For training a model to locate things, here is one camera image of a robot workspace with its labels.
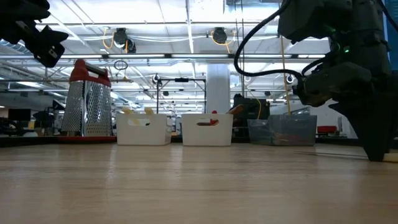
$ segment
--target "computer monitor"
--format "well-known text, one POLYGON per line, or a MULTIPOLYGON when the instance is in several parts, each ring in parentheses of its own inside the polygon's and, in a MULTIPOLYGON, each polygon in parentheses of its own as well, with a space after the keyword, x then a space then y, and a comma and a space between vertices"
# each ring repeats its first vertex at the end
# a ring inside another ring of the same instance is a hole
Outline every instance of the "computer monitor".
POLYGON ((30 109, 8 109, 8 119, 12 121, 30 121, 31 117, 30 109))

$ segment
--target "fluorescent light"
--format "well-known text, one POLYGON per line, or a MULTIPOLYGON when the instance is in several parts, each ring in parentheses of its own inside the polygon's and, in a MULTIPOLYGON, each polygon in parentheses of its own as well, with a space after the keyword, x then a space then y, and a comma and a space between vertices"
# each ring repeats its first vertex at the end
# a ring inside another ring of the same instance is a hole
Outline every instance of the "fluorescent light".
POLYGON ((298 58, 323 58, 325 55, 298 55, 298 58))
POLYGON ((139 106, 139 105, 136 105, 136 104, 131 104, 130 106, 131 106, 132 108, 134 108, 134 109, 140 108, 140 106, 139 106))
POLYGON ((100 49, 100 51, 106 52, 107 54, 109 54, 109 52, 106 49, 100 49))
POLYGON ((51 94, 53 94, 54 96, 64 97, 63 95, 61 95, 59 93, 51 93, 51 94))
POLYGON ((276 99, 276 100, 273 100, 273 99, 259 99, 259 100, 267 100, 268 102, 273 102, 273 101, 286 102, 286 100, 283 100, 283 99, 276 99))
POLYGON ((205 101, 205 99, 159 99, 159 101, 205 101))
POLYGON ((164 58, 164 54, 113 54, 109 58, 164 58))
POLYGON ((35 59, 33 55, 0 55, 0 59, 19 60, 19 59, 35 59))
POLYGON ((322 39, 317 39, 317 38, 309 37, 309 38, 306 38, 304 40, 305 41, 321 41, 321 40, 329 40, 329 38, 325 37, 325 38, 322 38, 322 39))
POLYGON ((172 58, 228 58, 228 54, 172 54, 172 58))
MULTIPOLYGON (((281 54, 245 54, 245 58, 282 58, 281 54)), ((286 54, 285 58, 291 58, 291 54, 286 54)))
POLYGON ((102 58, 102 55, 62 55, 61 59, 102 58))
POLYGON ((111 97, 114 98, 114 99, 118 99, 119 98, 119 96, 116 93, 114 93, 114 92, 111 92, 111 97))
POLYGON ((57 92, 68 92, 69 90, 43 90, 43 91, 50 91, 50 92, 55 92, 55 91, 57 91, 57 92))
POLYGON ((35 88, 42 87, 41 85, 34 83, 34 82, 17 82, 17 83, 21 84, 21 85, 25 85, 25 86, 35 87, 35 88))
POLYGON ((7 90, 7 91, 16 91, 16 92, 38 92, 40 90, 38 89, 12 89, 12 90, 7 90))

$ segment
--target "white plastic bin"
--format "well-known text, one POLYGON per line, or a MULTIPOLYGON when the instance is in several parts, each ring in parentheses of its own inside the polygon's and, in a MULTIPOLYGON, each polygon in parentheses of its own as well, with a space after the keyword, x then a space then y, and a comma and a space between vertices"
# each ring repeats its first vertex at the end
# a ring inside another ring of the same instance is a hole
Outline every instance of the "white plastic bin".
POLYGON ((164 146, 171 142, 172 120, 166 114, 117 114, 119 145, 164 146))
POLYGON ((183 114, 182 142, 184 146, 230 146, 232 138, 231 114, 183 114), (201 120, 218 120, 214 126, 199 126, 201 120))

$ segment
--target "clear plastic bin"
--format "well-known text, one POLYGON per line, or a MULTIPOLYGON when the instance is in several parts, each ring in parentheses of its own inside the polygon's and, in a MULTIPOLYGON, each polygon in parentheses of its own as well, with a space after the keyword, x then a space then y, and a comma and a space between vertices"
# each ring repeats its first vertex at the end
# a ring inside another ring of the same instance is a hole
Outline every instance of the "clear plastic bin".
POLYGON ((268 146, 313 146, 317 116, 270 115, 267 120, 248 119, 250 141, 268 146))

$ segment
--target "storage container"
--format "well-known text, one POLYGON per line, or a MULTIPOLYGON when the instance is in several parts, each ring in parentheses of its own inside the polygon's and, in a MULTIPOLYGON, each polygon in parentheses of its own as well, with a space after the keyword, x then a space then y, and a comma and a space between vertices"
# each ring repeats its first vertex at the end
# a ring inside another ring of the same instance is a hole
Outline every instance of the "storage container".
POLYGON ((117 114, 119 145, 163 146, 171 142, 172 120, 166 114, 117 114))
POLYGON ((182 141, 184 146, 230 146, 233 115, 183 114, 182 141), (217 120, 210 126, 210 120, 217 120))
POLYGON ((270 115, 267 120, 249 119, 250 141, 270 146, 313 146, 317 116, 270 115))

